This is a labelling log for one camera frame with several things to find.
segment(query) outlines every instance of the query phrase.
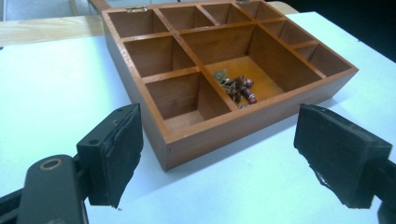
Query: square compartment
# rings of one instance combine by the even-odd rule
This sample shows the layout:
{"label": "square compartment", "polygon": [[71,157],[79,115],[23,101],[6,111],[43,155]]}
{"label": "square compartment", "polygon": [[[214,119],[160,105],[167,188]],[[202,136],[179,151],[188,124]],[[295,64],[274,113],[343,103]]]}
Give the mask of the square compartment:
{"label": "square compartment", "polygon": [[124,45],[141,77],[195,66],[170,35],[129,41]]}
{"label": "square compartment", "polygon": [[278,36],[289,45],[295,45],[313,40],[301,28],[290,21],[274,21],[263,24],[270,32]]}
{"label": "square compartment", "polygon": [[170,131],[230,112],[201,73],[146,84]]}
{"label": "square compartment", "polygon": [[281,14],[273,10],[264,2],[242,3],[238,4],[238,6],[243,8],[248,14],[250,14],[252,17],[259,21],[282,18]]}
{"label": "square compartment", "polygon": [[176,30],[214,25],[197,7],[170,7],[160,11]]}
{"label": "square compartment", "polygon": [[117,33],[119,33],[120,38],[168,31],[153,10],[134,13],[127,13],[125,11],[112,12],[108,13],[108,16],[113,22]]}
{"label": "square compartment", "polygon": [[322,45],[311,45],[296,51],[312,63],[326,77],[346,71],[352,67],[335,56],[335,54]]}
{"label": "square compartment", "polygon": [[249,21],[248,17],[231,4],[207,5],[203,8],[220,24]]}
{"label": "square compartment", "polygon": [[315,71],[260,26],[223,28],[182,37],[211,74],[225,68],[229,77],[251,78],[258,102],[320,80]]}

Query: compartment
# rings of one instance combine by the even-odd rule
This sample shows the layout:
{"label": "compartment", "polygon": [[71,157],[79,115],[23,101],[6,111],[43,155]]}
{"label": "compartment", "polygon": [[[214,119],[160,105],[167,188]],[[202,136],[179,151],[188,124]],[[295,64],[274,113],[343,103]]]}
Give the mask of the compartment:
{"label": "compartment", "polygon": [[201,73],[172,77],[146,86],[171,131],[230,112]]}
{"label": "compartment", "polygon": [[170,35],[125,42],[124,45],[141,77],[195,66]]}
{"label": "compartment", "polygon": [[312,63],[326,77],[352,68],[347,62],[337,57],[321,44],[296,49],[296,51]]}
{"label": "compartment", "polygon": [[260,26],[202,31],[182,36],[212,74],[226,69],[228,77],[244,76],[257,101],[320,80],[318,74],[278,43]]}
{"label": "compartment", "polygon": [[242,3],[238,4],[242,9],[244,9],[248,14],[254,17],[256,20],[269,20],[275,18],[282,18],[282,15],[273,10],[267,4],[262,1]]}
{"label": "compartment", "polygon": [[197,7],[169,7],[160,11],[176,30],[214,25]]}
{"label": "compartment", "polygon": [[121,38],[168,31],[153,10],[134,13],[127,13],[125,11],[112,12],[108,13],[108,17],[113,22]]}
{"label": "compartment", "polygon": [[271,33],[278,36],[289,45],[300,44],[313,40],[313,37],[301,30],[290,21],[274,21],[263,24]]}
{"label": "compartment", "polygon": [[206,5],[203,8],[220,24],[249,21],[249,18],[232,4]]}

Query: brown wood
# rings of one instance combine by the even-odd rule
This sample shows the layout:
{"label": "brown wood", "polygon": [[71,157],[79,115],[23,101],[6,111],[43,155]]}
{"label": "brown wood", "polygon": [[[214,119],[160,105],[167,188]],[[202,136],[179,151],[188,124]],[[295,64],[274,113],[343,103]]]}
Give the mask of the brown wood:
{"label": "brown wood", "polygon": [[[109,51],[168,170],[336,94],[358,69],[263,1],[103,12]],[[244,76],[257,104],[238,109],[212,77]]]}

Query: small object inside box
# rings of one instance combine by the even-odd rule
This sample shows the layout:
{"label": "small object inside box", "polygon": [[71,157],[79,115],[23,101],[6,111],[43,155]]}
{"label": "small object inside box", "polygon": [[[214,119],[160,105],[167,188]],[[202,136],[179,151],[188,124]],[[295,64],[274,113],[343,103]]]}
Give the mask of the small object inside box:
{"label": "small object inside box", "polygon": [[242,96],[247,99],[248,104],[239,105],[238,108],[245,108],[249,105],[254,105],[257,103],[256,96],[250,90],[250,88],[254,85],[253,80],[245,78],[244,76],[228,78],[226,69],[216,71],[212,76],[237,105],[241,102]]}

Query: wooden strip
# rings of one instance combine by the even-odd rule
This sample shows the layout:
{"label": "wooden strip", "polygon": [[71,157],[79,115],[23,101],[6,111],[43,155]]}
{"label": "wooden strip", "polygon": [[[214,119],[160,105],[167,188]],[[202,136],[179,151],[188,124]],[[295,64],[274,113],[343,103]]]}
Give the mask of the wooden strip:
{"label": "wooden strip", "polygon": [[103,35],[99,16],[64,17],[29,21],[1,21],[0,46]]}

